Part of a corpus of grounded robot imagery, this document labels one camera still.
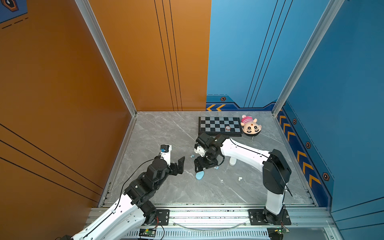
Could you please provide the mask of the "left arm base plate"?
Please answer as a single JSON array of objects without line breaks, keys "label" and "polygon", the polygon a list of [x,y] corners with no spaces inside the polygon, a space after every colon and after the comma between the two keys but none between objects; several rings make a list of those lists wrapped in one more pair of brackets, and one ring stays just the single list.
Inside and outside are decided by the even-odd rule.
[{"label": "left arm base plate", "polygon": [[170,219],[170,210],[169,209],[159,209],[156,211],[155,217],[153,220],[146,219],[145,226],[168,226]]}]

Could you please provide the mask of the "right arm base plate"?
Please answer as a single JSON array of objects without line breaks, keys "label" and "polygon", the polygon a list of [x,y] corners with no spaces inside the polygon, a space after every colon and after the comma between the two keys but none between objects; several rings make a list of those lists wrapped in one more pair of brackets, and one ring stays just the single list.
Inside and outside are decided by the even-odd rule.
[{"label": "right arm base plate", "polygon": [[278,215],[274,215],[266,209],[250,209],[248,210],[248,214],[252,226],[290,226],[292,224],[291,218],[286,209],[282,209]]}]

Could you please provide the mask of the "light blue earbud case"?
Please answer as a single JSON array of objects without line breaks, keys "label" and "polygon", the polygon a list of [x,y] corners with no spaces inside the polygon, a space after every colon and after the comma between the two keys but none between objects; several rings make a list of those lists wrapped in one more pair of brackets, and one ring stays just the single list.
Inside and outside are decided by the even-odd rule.
[{"label": "light blue earbud case", "polygon": [[196,173],[196,179],[197,180],[201,180],[205,175],[205,172],[204,171],[201,171],[201,172],[197,172]]}]

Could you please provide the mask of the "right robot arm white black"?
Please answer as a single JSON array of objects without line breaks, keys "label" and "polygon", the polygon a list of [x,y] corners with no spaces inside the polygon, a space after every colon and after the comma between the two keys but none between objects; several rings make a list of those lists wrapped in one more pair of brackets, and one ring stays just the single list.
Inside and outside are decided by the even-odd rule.
[{"label": "right robot arm white black", "polygon": [[223,160],[230,158],[235,164],[241,161],[263,174],[263,185],[267,189],[267,201],[262,212],[250,212],[251,224],[258,221],[262,225],[290,225],[291,220],[286,210],[284,199],[289,191],[288,182],[292,173],[286,159],[279,150],[271,152],[254,149],[238,143],[225,135],[217,135],[215,138],[202,133],[196,139],[194,152],[199,155],[195,160],[196,179],[204,176],[204,170],[218,167],[217,160],[221,156]]}]

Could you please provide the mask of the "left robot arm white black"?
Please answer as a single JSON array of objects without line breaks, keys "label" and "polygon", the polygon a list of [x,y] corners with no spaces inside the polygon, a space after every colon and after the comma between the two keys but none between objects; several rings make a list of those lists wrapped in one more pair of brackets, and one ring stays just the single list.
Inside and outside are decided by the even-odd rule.
[{"label": "left robot arm white black", "polygon": [[160,156],[149,161],[147,170],[122,190],[119,199],[93,223],[69,240],[120,240],[129,231],[151,224],[157,209],[150,201],[168,176],[184,172],[185,157],[168,164]]}]

